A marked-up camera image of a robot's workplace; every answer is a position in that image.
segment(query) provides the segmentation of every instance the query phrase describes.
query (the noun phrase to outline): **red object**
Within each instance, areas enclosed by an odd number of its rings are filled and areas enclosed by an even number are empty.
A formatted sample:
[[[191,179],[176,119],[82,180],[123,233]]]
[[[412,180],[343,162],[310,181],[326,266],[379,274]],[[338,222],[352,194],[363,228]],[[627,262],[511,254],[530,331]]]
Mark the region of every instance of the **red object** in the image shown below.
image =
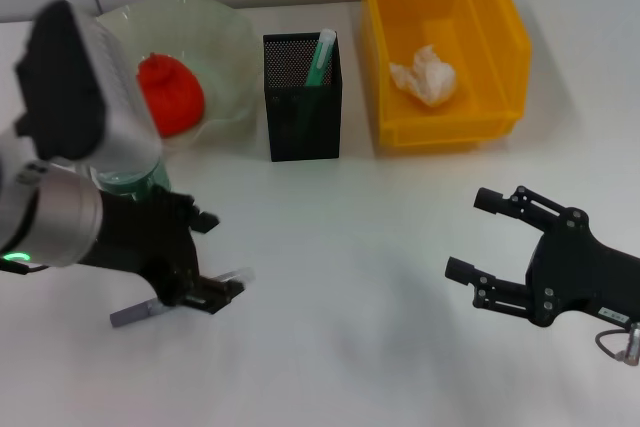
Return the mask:
[[[179,60],[151,54],[138,66],[138,82],[161,137],[180,134],[202,119],[202,87]]]

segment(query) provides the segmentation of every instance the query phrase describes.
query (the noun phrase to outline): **transparent bowl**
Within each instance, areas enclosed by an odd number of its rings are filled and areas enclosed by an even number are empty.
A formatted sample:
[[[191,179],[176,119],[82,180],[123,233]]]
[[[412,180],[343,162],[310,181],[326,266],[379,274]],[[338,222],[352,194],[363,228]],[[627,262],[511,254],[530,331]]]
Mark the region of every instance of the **transparent bowl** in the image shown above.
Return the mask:
[[[98,20],[122,43],[135,72],[151,53],[166,54],[200,82],[203,119],[187,132],[163,139],[165,150],[228,138],[254,119],[262,43],[237,11],[213,0],[143,0]]]

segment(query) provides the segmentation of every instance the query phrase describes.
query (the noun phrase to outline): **yellow storage box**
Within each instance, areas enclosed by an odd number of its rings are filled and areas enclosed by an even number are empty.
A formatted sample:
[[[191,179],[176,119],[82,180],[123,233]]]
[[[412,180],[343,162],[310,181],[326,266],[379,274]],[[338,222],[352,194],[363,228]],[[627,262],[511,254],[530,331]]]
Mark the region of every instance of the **yellow storage box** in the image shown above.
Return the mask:
[[[382,147],[466,145],[508,134],[522,117],[531,44],[512,0],[363,0],[362,27]],[[432,110],[389,71],[429,44],[458,75],[454,96]]]

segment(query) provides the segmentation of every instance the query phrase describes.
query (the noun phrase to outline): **black mesh pencil holder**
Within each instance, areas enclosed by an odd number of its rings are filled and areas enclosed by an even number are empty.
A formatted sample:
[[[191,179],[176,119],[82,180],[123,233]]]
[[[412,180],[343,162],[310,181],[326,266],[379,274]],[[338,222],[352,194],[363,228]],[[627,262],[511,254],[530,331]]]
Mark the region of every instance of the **black mesh pencil holder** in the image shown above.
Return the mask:
[[[264,96],[273,162],[336,159],[340,155],[338,39],[322,85],[304,85],[319,36],[319,32],[264,36]]]

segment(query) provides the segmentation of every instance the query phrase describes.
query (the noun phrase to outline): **tabletop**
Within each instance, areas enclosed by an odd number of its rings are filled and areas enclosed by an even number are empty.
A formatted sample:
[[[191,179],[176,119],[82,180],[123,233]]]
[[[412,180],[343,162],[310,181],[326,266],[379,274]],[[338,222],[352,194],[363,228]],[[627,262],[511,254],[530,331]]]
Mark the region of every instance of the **tabletop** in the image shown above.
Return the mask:
[[[152,297],[142,279],[2,274],[3,424],[637,426],[640,371],[593,341],[610,324],[566,313],[541,329],[444,278],[455,256],[524,281],[539,232],[473,209],[479,187],[583,208],[599,240],[640,256],[640,0],[515,2],[534,52],[525,117],[474,151],[410,157],[375,153],[358,3],[244,10],[260,35],[338,31],[340,159],[271,163],[262,103],[250,141],[167,160],[175,190],[222,220],[195,239],[202,272],[255,272],[214,316],[114,330],[111,312]],[[3,125],[27,29],[0,25]]]

